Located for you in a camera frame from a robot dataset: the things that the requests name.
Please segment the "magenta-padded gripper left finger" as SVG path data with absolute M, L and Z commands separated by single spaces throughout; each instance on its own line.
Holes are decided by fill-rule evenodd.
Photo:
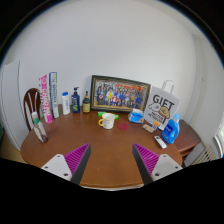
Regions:
M 66 155 L 56 154 L 42 169 L 79 185 L 90 154 L 91 144 L 87 143 Z

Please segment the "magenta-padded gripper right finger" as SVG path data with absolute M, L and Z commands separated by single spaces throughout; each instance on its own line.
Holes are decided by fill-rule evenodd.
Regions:
M 137 163 L 144 185 L 164 178 L 182 169 L 182 167 L 169 155 L 158 155 L 157 153 L 136 143 L 133 144 L 132 154 Z

